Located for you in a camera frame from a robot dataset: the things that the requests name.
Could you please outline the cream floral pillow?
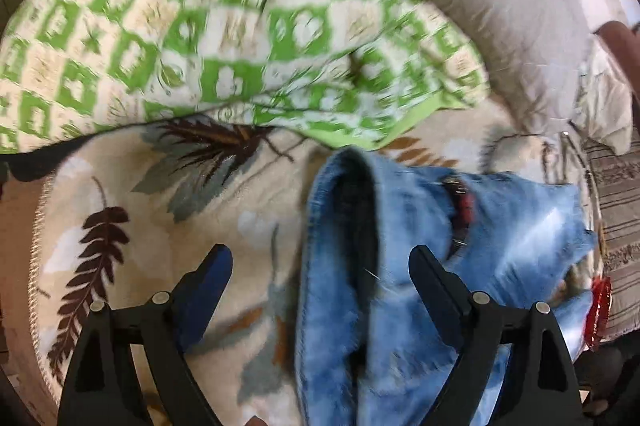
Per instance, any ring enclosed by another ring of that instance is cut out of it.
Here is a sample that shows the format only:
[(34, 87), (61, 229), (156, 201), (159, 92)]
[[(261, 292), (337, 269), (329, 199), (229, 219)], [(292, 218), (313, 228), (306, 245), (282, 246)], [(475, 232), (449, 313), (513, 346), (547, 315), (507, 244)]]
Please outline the cream floral pillow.
[(602, 39), (593, 34), (579, 68), (574, 115), (570, 120), (585, 139), (616, 155), (629, 152), (632, 134), (632, 91), (623, 69)]

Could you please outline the blue denim jeans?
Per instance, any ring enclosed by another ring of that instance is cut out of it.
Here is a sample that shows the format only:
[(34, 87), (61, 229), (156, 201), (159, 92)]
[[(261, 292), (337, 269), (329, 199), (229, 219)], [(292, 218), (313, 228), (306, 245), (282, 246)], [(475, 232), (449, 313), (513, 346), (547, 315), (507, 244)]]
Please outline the blue denim jeans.
[(574, 185), (342, 149), (308, 201), (295, 375), (308, 425), (581, 425), (593, 249)]

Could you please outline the green white patterned blanket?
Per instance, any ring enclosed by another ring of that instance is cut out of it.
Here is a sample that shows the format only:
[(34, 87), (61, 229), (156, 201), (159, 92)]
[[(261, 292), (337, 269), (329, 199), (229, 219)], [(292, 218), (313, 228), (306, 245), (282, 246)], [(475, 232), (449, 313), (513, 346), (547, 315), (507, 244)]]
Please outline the green white patterned blanket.
[(489, 89), (425, 0), (23, 0), (1, 40), (1, 150), (193, 114), (378, 149)]

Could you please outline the red glass bowl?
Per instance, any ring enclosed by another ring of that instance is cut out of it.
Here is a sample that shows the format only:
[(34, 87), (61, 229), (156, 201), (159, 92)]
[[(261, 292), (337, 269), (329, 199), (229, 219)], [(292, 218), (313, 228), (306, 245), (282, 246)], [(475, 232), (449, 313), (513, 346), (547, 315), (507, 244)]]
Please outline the red glass bowl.
[(584, 340), (591, 351), (599, 349), (611, 310), (612, 283), (608, 277), (599, 276), (591, 286), (592, 304), (585, 322)]

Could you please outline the floral leaf fleece blanket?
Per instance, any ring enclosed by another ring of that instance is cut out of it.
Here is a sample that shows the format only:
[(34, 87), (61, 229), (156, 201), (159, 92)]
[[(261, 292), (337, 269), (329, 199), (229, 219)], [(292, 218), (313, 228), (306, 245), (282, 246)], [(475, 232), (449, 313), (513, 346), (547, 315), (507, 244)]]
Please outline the floral leaf fleece blanket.
[(32, 240), (29, 320), (40, 372), (60, 398), (96, 299), (139, 305), (173, 287), (217, 243), (234, 268), (188, 357), (228, 424), (297, 425), (293, 375), (304, 204), (329, 149), (285, 130), (246, 128), (233, 170), (192, 164), (191, 121), (102, 135), (66, 158), (42, 192)]

